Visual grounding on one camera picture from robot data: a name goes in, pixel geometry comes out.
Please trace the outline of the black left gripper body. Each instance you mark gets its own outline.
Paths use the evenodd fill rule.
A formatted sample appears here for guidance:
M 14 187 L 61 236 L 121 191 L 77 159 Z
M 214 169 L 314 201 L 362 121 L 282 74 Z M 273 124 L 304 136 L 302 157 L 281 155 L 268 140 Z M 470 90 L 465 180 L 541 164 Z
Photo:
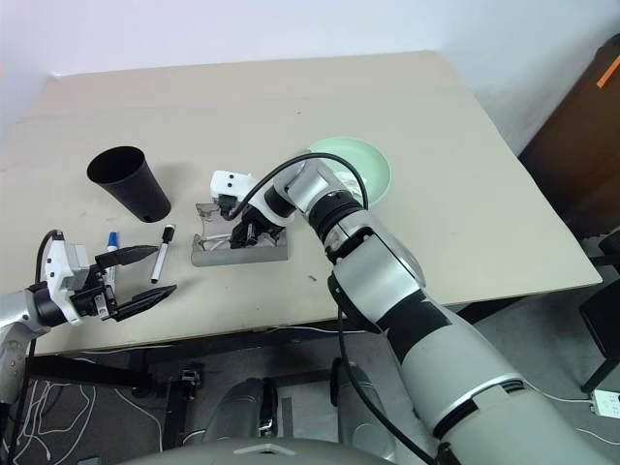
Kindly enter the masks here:
M 70 301 L 80 317 L 99 317 L 104 321 L 118 316 L 118 304 L 107 272 L 97 264 L 90 266 L 83 286 L 74 291 Z

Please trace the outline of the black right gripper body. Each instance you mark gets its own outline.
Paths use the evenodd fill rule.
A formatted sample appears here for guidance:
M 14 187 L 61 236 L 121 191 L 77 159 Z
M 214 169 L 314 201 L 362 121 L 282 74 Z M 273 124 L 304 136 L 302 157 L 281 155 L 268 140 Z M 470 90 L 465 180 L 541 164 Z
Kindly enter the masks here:
M 230 245 L 256 245 L 260 236 L 269 232 L 270 223 L 248 201 L 240 201 L 231 195 L 219 195 L 216 201 L 224 220 L 229 222 L 239 220 L 232 228 Z

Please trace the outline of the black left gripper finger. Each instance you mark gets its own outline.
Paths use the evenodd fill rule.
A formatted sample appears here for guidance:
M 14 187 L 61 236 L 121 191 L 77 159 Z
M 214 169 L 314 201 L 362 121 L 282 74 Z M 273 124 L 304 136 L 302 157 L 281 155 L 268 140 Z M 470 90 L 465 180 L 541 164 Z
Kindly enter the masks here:
M 158 251 L 159 248 L 152 245 L 124 247 L 96 256 L 95 262 L 99 267 L 128 265 L 139 262 Z
M 176 289 L 176 285 L 171 285 L 134 295 L 129 301 L 115 309 L 114 319 L 116 321 L 123 321 L 147 311 L 168 298 Z

